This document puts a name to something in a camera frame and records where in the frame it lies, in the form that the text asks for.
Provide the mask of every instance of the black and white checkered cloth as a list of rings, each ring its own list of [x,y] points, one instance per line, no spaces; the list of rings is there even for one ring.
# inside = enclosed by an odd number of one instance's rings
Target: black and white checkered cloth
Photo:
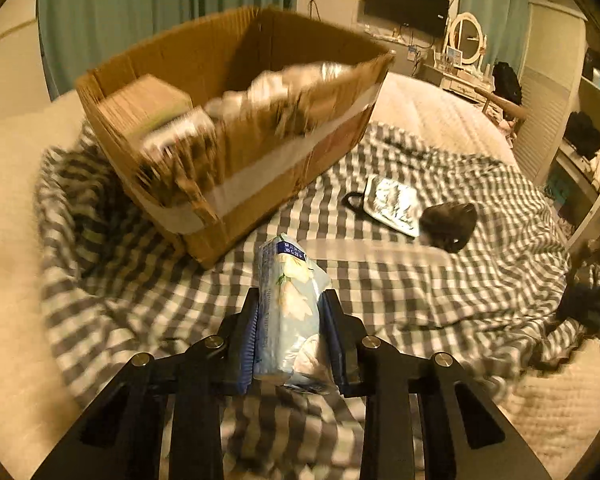
[[[278,233],[301,244],[313,238],[407,243],[341,205],[371,173],[413,186],[423,207],[472,202],[478,223],[446,266],[318,259],[344,310],[369,333],[406,353],[450,352],[496,400],[538,344],[549,359],[574,341],[580,329],[574,322],[545,337],[567,269],[548,206],[518,170],[497,160],[428,148],[403,130],[370,124],[349,155],[205,272],[175,254],[126,198],[86,126],[73,150],[46,152],[36,191],[42,309],[74,396],[90,402],[135,352],[162,357],[215,333],[256,284],[256,248]],[[224,410],[225,470],[297,478],[309,468],[316,478],[356,478],[363,421],[361,399],[302,396],[256,382]]]

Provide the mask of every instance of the bed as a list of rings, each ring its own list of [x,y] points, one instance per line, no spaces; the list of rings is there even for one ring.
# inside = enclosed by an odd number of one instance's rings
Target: bed
[[[49,344],[40,309],[40,289],[48,276],[39,272],[33,190],[43,150],[75,143],[82,117],[77,96],[70,92],[38,114],[0,124],[0,461],[16,480],[30,478],[75,420],[80,411],[76,399],[84,405],[106,380],[80,384],[88,374],[78,374],[77,382],[68,381],[71,390],[66,386],[72,363],[56,361],[58,342]],[[433,86],[389,74],[372,119],[403,128],[426,145],[487,155],[503,162],[510,174],[517,172],[506,140],[489,120]],[[45,160],[52,162],[54,156]],[[45,316],[48,322],[48,310]],[[123,348],[116,359],[132,353]],[[600,345],[587,342],[559,374],[543,378],[527,370],[502,395],[500,407],[552,477],[565,478],[600,428]],[[348,406],[349,413],[359,408]],[[346,460],[340,462],[344,476],[355,475]]]

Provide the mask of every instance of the light blue tissue package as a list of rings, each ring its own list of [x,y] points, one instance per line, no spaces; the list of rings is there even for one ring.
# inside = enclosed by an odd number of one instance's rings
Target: light blue tissue package
[[[320,338],[318,298],[331,285],[327,273],[285,234],[260,247],[258,270],[253,377],[293,390],[326,393],[333,378]]]

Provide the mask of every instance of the blue label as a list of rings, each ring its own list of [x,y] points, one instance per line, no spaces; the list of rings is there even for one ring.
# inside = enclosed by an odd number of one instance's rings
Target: blue label
[[[291,254],[292,256],[295,256],[296,258],[298,258],[299,260],[302,261],[306,261],[306,256],[304,256],[304,253],[298,249],[295,245],[290,244],[289,242],[278,242],[277,246],[276,246],[276,253],[277,254]]]

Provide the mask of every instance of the black robotic device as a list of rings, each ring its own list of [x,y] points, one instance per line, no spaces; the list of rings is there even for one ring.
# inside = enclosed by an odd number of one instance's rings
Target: black robotic device
[[[221,480],[220,403],[251,382],[258,289],[217,335],[184,354],[140,353],[112,378],[52,450],[33,480],[155,480],[168,396],[174,394],[169,478]],[[320,302],[334,380],[366,397],[361,480],[414,478],[409,393],[418,394],[426,478],[549,480],[488,394],[444,352],[401,354],[343,313],[334,290]]]

